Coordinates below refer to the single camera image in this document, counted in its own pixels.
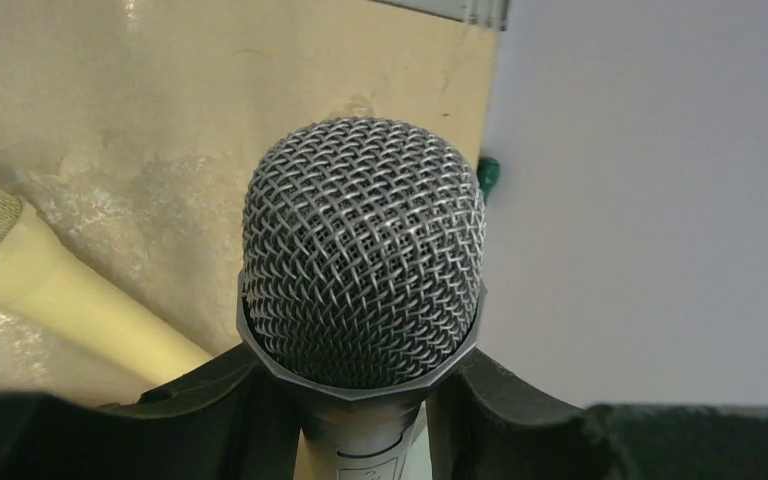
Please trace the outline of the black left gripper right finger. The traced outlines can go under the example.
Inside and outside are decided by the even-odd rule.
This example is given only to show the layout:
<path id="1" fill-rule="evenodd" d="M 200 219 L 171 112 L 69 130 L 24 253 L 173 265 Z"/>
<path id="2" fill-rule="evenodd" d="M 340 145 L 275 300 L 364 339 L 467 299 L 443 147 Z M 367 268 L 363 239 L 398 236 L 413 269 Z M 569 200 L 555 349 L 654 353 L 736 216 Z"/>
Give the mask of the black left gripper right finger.
<path id="1" fill-rule="evenodd" d="M 476 352 L 427 413 L 437 479 L 768 479 L 768 406 L 578 408 Z"/>

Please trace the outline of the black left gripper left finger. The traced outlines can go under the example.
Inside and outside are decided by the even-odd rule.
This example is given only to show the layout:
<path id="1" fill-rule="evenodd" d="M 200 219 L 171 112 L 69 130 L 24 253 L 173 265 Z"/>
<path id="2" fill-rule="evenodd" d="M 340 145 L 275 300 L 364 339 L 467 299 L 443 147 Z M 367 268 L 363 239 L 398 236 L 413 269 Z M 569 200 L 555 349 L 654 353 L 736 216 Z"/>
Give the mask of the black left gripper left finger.
<path id="1" fill-rule="evenodd" d="M 130 405 L 0 392 L 0 479 L 290 479 L 298 437 L 246 345 Z"/>

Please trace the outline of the silver microphone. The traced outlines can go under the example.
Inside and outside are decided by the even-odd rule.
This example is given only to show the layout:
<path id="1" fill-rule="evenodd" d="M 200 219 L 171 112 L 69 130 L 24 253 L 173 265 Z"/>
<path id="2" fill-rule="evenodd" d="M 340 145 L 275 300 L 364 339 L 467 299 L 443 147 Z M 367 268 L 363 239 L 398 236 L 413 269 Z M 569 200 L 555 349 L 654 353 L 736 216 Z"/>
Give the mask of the silver microphone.
<path id="1" fill-rule="evenodd" d="M 341 117 L 270 147 L 244 202 L 238 330 L 302 413 L 316 479 L 398 479 L 476 347 L 484 196 L 417 126 Z"/>

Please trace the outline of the cream yellow microphone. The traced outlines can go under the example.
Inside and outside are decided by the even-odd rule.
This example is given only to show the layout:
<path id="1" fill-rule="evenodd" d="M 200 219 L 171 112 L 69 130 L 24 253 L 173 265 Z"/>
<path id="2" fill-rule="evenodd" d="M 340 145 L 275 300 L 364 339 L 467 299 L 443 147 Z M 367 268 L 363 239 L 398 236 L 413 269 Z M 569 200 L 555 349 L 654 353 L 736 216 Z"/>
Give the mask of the cream yellow microphone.
<path id="1" fill-rule="evenodd" d="M 213 358 L 79 260 L 33 205 L 1 188 L 0 309 L 154 385 Z"/>

